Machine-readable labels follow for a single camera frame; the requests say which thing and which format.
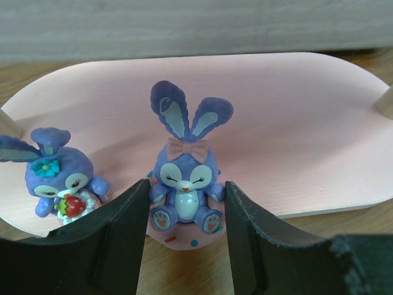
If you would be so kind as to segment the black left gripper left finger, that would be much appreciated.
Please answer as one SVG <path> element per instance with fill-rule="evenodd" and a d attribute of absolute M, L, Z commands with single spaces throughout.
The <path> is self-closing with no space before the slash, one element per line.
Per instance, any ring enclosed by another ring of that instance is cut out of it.
<path fill-rule="evenodd" d="M 1 294 L 135 294 L 150 182 L 45 238 L 1 240 Z"/>

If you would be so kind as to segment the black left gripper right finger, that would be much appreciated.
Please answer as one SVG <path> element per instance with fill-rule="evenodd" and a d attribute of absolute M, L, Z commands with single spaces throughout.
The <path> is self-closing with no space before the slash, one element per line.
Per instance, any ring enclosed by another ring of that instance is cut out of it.
<path fill-rule="evenodd" d="M 391 294 L 392 236 L 300 230 L 225 184 L 225 219 L 236 294 Z"/>

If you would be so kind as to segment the purple bunny holding strawberry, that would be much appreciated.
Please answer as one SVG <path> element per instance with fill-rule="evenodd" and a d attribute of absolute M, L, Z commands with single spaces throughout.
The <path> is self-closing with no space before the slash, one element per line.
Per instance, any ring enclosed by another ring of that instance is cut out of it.
<path fill-rule="evenodd" d="M 36 215 L 54 214 L 65 226 L 111 199 L 113 184 L 94 173 L 93 163 L 82 151 L 67 146 L 71 139 L 67 130 L 37 128 L 31 139 L 38 147 L 1 135 L 1 161 L 27 164 L 26 187 L 39 198 Z"/>

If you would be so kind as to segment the purple bunny toy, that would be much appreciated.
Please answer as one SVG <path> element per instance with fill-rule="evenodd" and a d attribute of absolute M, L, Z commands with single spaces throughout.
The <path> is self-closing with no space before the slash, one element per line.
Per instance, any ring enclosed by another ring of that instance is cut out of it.
<path fill-rule="evenodd" d="M 232 104 L 204 98 L 189 121 L 185 93 L 170 81 L 157 82 L 150 105 L 172 135 L 149 173 L 147 235 L 178 251 L 196 250 L 223 236 L 225 180 L 204 137 L 230 120 Z"/>

